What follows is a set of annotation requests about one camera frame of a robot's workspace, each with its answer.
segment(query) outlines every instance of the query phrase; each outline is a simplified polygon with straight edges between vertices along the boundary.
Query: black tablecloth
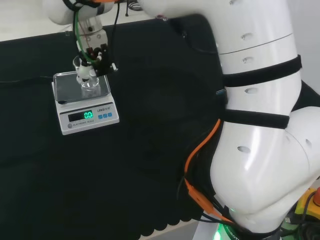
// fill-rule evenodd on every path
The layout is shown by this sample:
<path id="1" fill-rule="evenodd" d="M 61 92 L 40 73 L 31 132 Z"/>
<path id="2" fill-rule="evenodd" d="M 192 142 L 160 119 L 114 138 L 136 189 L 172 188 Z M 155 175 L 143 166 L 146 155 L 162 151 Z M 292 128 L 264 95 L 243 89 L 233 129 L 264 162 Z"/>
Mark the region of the black tablecloth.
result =
<path id="1" fill-rule="evenodd" d="M 212 51 L 205 20 L 179 21 Z M 119 25 L 120 71 L 109 80 L 120 123 L 62 136 L 51 83 L 39 76 L 73 71 L 75 54 L 65 33 L 0 43 L 1 81 L 22 80 L 0 84 L 0 238 L 135 240 L 198 218 L 176 192 L 187 149 L 219 117 L 217 55 L 190 49 L 160 20 Z M 297 108 L 320 107 L 305 84 L 300 98 Z"/>

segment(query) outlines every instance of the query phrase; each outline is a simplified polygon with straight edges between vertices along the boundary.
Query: electronic scale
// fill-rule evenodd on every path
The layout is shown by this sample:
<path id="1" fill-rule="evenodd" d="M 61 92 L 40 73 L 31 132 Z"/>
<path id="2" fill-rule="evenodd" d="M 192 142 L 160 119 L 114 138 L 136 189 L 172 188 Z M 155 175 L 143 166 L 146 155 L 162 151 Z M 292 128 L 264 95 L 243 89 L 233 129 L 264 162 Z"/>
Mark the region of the electronic scale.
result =
<path id="1" fill-rule="evenodd" d="M 83 89 L 76 81 L 77 72 L 58 73 L 53 77 L 53 94 L 63 135 L 119 123 L 115 100 L 106 76 L 94 89 Z"/>

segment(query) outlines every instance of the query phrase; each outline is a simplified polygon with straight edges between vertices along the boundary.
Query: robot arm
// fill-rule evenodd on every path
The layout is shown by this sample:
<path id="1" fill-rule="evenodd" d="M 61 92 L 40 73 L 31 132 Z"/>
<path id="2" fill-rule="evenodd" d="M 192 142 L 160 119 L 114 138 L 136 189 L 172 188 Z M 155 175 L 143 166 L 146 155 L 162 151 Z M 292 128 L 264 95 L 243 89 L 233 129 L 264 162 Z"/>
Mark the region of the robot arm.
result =
<path id="1" fill-rule="evenodd" d="M 320 175 L 316 157 L 320 142 L 310 130 L 318 136 L 320 128 L 308 118 L 319 119 L 320 109 L 291 114 L 301 91 L 300 68 L 265 77 L 299 61 L 287 1 L 138 1 L 147 14 L 157 18 L 190 14 L 207 18 L 226 79 L 226 111 L 233 114 L 223 124 L 212 159 L 211 183 L 239 225 L 253 233 L 276 230 Z M 256 118 L 257 113 L 271 120 L 291 118 L 287 128 L 236 119 L 248 114 Z M 312 149 L 306 144 L 310 138 Z"/>
<path id="2" fill-rule="evenodd" d="M 59 25 L 72 24 L 75 28 L 73 32 L 79 54 L 73 65 L 77 71 L 77 81 L 85 89 L 95 88 L 99 84 L 98 77 L 117 70 L 115 64 L 110 62 L 107 33 L 98 17 L 109 12 L 113 5 L 114 2 L 110 1 L 43 0 L 43 8 L 50 20 Z"/>
<path id="3" fill-rule="evenodd" d="M 79 21 L 85 21 L 90 18 L 109 12 L 114 6 L 114 2 L 101 3 L 98 7 L 84 5 L 79 11 Z M 43 0 L 43 9 L 49 19 L 58 25 L 72 24 L 74 12 L 67 7 L 63 0 Z"/>

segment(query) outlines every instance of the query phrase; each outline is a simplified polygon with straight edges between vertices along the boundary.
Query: green cable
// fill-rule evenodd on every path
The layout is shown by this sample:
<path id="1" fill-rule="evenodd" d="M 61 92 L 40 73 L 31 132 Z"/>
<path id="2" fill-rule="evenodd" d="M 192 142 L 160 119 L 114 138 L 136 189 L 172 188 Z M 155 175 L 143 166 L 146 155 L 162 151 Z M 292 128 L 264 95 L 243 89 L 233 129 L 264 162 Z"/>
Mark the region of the green cable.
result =
<path id="1" fill-rule="evenodd" d="M 79 12 L 76 12 L 76 13 L 75 13 L 75 23 L 74 23 L 75 36 L 76 36 L 76 39 L 78 40 L 78 43 L 79 43 L 79 46 L 80 46 L 80 50 L 81 50 L 84 58 L 85 58 L 88 62 L 94 64 L 94 63 L 96 63 L 96 61 L 95 61 L 95 60 L 92 60 L 92 59 L 87 55 L 87 53 L 84 51 L 84 48 L 83 48 L 82 43 L 81 43 L 81 41 L 80 41 L 80 37 L 79 37 L 79 26 L 78 26 L 78 19 L 79 19 L 78 14 L 79 14 Z"/>

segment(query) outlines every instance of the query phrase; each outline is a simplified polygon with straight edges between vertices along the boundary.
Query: black velcro strap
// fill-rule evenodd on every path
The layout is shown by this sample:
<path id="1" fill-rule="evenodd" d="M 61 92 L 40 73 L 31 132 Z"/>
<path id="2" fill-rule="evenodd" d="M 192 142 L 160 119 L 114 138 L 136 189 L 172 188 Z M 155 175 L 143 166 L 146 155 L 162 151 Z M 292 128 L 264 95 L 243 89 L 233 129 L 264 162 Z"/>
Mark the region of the black velcro strap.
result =
<path id="1" fill-rule="evenodd" d="M 71 3 L 70 0 L 63 0 L 63 3 L 67 6 L 68 9 L 70 9 L 73 12 L 78 12 L 82 8 L 82 6 L 76 6 L 75 4 Z M 101 5 L 101 3 L 88 1 L 88 0 L 77 0 L 75 1 L 75 3 L 87 5 L 91 8 L 98 8 Z"/>
<path id="2" fill-rule="evenodd" d="M 63 3 L 73 12 L 78 12 L 81 9 L 81 7 L 73 5 L 70 0 L 63 0 Z"/>
<path id="3" fill-rule="evenodd" d="M 281 79 L 297 73 L 302 68 L 301 56 L 277 65 L 262 69 L 235 74 L 223 75 L 226 87 L 243 87 L 254 84 L 262 84 L 276 79 Z"/>
<path id="4" fill-rule="evenodd" d="M 226 109 L 223 120 L 228 123 L 245 124 L 273 129 L 286 129 L 290 120 L 289 116 Z"/>
<path id="5" fill-rule="evenodd" d="M 96 15 L 97 15 L 97 16 L 98 16 L 98 15 L 101 15 L 101 14 L 104 13 L 104 11 L 105 11 L 105 5 L 104 5 L 104 4 L 101 4 L 101 5 L 98 6 L 98 8 L 97 8 Z"/>

